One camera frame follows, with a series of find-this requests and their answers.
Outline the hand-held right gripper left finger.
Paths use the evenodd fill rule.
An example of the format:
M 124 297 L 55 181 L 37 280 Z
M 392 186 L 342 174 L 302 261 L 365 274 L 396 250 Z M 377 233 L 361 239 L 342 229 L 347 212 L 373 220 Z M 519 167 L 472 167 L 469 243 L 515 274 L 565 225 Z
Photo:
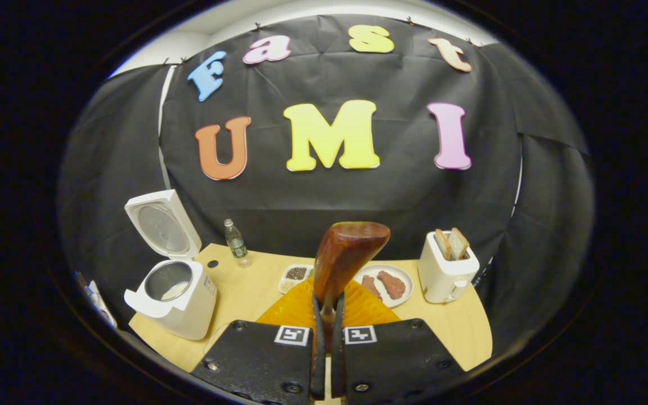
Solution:
M 313 279 L 283 295 L 260 321 L 229 323 L 192 374 L 257 403 L 323 400 L 326 338 Z

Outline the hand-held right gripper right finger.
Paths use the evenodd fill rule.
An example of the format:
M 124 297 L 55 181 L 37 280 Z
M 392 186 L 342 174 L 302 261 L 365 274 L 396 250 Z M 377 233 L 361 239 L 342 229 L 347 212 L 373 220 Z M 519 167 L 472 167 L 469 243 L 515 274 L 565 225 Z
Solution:
M 335 308 L 332 397 L 344 403 L 412 403 L 465 380 L 465 371 L 424 320 L 400 320 L 359 283 L 345 287 Z

